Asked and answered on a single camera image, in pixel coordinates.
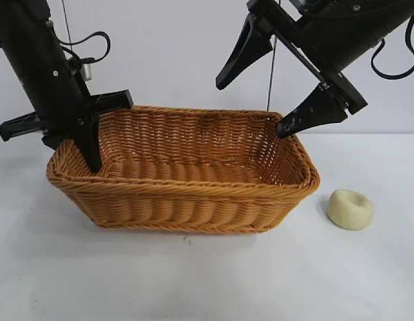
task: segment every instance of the white table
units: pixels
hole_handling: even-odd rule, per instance
[[[46,181],[40,136],[0,141],[0,320],[414,320],[414,135],[300,138],[318,192],[224,237],[100,229]],[[329,222],[335,189],[368,195],[373,225]]]

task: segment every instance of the round sponge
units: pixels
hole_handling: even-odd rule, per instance
[[[373,221],[375,208],[363,194],[345,189],[335,191],[328,204],[327,216],[343,229],[359,231]]]

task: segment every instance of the basket rim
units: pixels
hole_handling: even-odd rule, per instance
[[[168,108],[155,106],[134,106],[133,110],[143,112],[164,112],[164,113],[200,113],[200,114],[233,114],[244,113],[250,116],[271,116],[281,118],[276,112],[266,112],[261,110],[208,110],[192,108]],[[223,192],[229,196],[244,197],[275,197],[279,192],[280,198],[288,196],[294,198],[294,191],[297,190],[299,197],[309,195],[316,190],[320,184],[320,176],[315,166],[312,164],[308,153],[296,135],[287,137],[292,140],[292,149],[297,155],[297,161],[308,167],[307,175],[300,184],[292,185],[269,185],[266,183],[232,183],[232,182],[212,182],[212,181],[178,181],[178,180],[156,180],[156,179],[126,179],[108,177],[75,177],[66,174],[58,167],[57,160],[66,161],[70,151],[74,146],[72,139],[67,139],[61,143],[47,165],[47,177],[56,185],[65,185],[67,191],[93,192],[95,186],[107,187],[107,193],[172,193],[182,195],[215,195],[223,196]]]

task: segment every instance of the white backdrop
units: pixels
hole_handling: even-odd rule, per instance
[[[60,0],[49,0],[57,33],[66,39]],[[272,55],[244,72],[226,90],[215,77],[228,59],[245,16],[246,0],[65,0],[73,40],[97,30],[112,38],[111,54],[93,65],[93,94],[130,89],[136,104],[170,107],[265,109]],[[295,13],[287,1],[283,6]],[[413,58],[404,45],[405,25],[390,35],[378,58],[385,72],[402,72]],[[80,45],[81,56],[104,52],[101,39]],[[312,132],[414,132],[414,75],[382,80],[370,69],[372,51],[345,74],[369,107],[343,124]],[[286,114],[317,81],[281,45],[278,47],[272,110]],[[0,53],[0,122],[31,107],[3,53]]]

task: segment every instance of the woven rattan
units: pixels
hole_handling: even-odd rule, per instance
[[[99,173],[66,140],[47,177],[101,227],[264,232],[320,184],[298,138],[277,138],[279,119],[135,106],[102,117]]]

